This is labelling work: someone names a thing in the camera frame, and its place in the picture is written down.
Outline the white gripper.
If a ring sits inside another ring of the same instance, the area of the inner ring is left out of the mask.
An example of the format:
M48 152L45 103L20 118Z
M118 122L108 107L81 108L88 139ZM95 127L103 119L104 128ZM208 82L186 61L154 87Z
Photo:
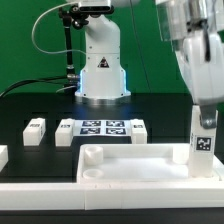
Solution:
M204 129L217 126L216 104L224 101L224 45L217 32L205 23L187 24L180 49L175 52L181 76L200 107Z

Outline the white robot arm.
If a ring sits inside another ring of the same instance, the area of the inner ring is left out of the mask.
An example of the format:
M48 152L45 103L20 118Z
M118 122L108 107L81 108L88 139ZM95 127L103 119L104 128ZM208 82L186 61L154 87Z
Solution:
M120 66L120 30L105 15L140 0L66 0L74 26L85 27L86 65L79 97L116 99L125 90ZM199 107L199 124L217 125L224 101L224 0L155 0L160 35L170 41L181 76Z

